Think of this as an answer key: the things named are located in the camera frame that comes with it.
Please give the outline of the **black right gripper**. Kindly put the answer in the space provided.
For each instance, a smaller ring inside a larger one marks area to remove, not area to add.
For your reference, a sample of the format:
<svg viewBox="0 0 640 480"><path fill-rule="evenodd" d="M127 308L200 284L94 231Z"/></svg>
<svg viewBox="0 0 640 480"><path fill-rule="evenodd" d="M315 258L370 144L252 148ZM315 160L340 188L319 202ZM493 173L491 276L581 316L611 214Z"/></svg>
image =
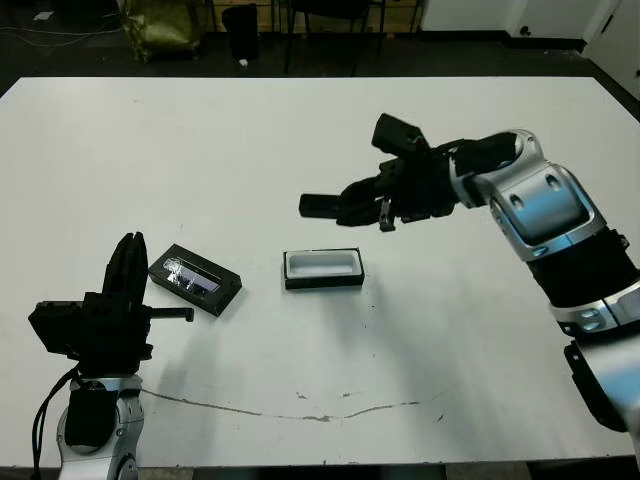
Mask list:
<svg viewBox="0 0 640 480"><path fill-rule="evenodd" d="M381 231L394 231L394 221L403 223L450 215L458 203L451 184L449 159L444 154L395 158L379 165L380 173L349 184L341 201L368 201L339 208L340 226L379 224Z"/></svg>

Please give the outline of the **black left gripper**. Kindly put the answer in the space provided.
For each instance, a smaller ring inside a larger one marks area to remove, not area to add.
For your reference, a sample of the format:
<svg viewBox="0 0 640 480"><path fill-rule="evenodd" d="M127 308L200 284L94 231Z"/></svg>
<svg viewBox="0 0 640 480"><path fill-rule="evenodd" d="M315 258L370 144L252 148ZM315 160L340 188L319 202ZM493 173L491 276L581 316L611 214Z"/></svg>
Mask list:
<svg viewBox="0 0 640 480"><path fill-rule="evenodd" d="M130 284L134 239L134 301ZM79 367L83 373L135 373L149 360L147 342L153 319L194 320L188 307L152 308L142 304L148 276L147 248L141 232L127 233L107 263L102 293L88 292L79 324Z"/></svg>

